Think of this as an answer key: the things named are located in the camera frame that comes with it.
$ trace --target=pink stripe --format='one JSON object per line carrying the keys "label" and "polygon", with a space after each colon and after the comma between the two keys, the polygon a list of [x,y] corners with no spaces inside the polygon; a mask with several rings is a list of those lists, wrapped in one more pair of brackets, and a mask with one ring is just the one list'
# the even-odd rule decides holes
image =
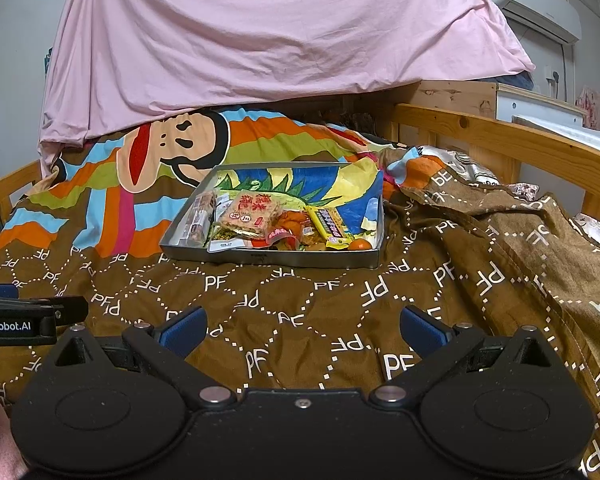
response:
{"label": "pink stripe", "polygon": [[120,209],[118,215],[118,239],[113,254],[129,252],[131,240],[136,232],[136,215],[134,212],[134,195],[120,186]]}

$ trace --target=wooden bed rail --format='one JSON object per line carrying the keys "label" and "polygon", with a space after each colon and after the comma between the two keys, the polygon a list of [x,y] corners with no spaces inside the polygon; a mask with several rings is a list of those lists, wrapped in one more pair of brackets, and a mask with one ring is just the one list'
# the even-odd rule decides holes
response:
{"label": "wooden bed rail", "polygon": [[585,190],[582,212],[600,220],[600,151],[595,148],[534,128],[460,112],[408,104],[368,104],[367,108],[377,119],[418,128],[421,144],[435,146],[437,134],[464,140],[470,145],[469,155],[480,152],[481,162],[494,159],[500,174],[503,163],[513,161],[512,176],[520,162],[559,176]]}
{"label": "wooden bed rail", "polygon": [[36,184],[40,180],[42,180],[42,175],[38,160],[0,178],[0,218],[3,222],[6,222],[11,214],[10,195],[27,184]]}

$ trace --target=cartoon monkey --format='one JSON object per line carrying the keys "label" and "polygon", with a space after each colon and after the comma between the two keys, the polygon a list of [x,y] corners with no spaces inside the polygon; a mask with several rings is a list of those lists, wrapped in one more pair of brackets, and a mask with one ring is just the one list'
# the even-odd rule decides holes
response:
{"label": "cartoon monkey", "polygon": [[222,162],[229,147],[229,125],[212,110],[180,114],[143,124],[126,134],[116,155],[120,185],[140,193],[155,182],[161,164],[177,179],[197,186]]}

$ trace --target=brown blanket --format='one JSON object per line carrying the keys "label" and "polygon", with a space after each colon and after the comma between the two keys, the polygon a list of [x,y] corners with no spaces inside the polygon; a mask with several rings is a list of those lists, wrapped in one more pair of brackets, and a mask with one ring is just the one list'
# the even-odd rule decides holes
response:
{"label": "brown blanket", "polygon": [[[424,190],[386,204],[382,264],[369,269],[215,266],[149,258],[100,259],[59,238],[46,259],[15,240],[0,250],[0,282],[22,297],[91,301],[87,326],[115,335],[132,320],[156,325],[189,304],[208,314],[208,337],[188,361],[243,392],[254,387],[365,391],[415,364],[400,338],[407,302],[452,325],[510,335],[533,324],[589,399],[596,431],[581,468],[600,478],[600,246],[551,196],[528,203],[441,171]],[[44,348],[0,349],[0,396],[17,399]]]}

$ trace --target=red mouth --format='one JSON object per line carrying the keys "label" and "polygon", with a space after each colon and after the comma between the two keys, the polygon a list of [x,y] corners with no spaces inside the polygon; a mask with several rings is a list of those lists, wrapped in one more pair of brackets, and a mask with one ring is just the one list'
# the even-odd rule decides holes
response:
{"label": "red mouth", "polygon": [[138,183],[142,167],[146,160],[146,154],[149,149],[149,130],[151,124],[146,123],[140,126],[138,134],[131,144],[131,150],[129,150],[129,175],[131,176],[131,182],[134,186]]}

